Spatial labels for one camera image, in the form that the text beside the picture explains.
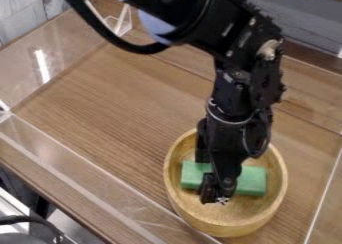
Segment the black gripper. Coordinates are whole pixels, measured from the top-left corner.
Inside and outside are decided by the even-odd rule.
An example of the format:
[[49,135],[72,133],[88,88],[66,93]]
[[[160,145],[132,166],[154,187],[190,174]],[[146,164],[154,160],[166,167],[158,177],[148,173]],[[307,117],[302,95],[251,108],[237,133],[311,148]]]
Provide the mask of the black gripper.
[[269,148],[273,110],[266,107],[233,117],[210,99],[206,113],[196,125],[195,162],[211,161],[214,174],[203,175],[198,194],[202,204],[226,204],[237,191],[242,163]]

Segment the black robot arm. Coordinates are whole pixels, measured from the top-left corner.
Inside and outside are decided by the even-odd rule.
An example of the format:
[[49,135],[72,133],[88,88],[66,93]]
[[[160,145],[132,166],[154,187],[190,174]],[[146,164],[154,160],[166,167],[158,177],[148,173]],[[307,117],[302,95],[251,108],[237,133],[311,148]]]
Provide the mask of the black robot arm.
[[224,203],[237,193],[242,163],[269,148],[273,105],[282,82],[282,29],[247,0],[120,0],[138,9],[154,42],[132,44],[95,15],[86,0],[66,0],[86,23],[116,47],[156,54],[190,45],[212,56],[215,81],[206,117],[196,126],[195,161],[212,171],[199,184],[200,202]]

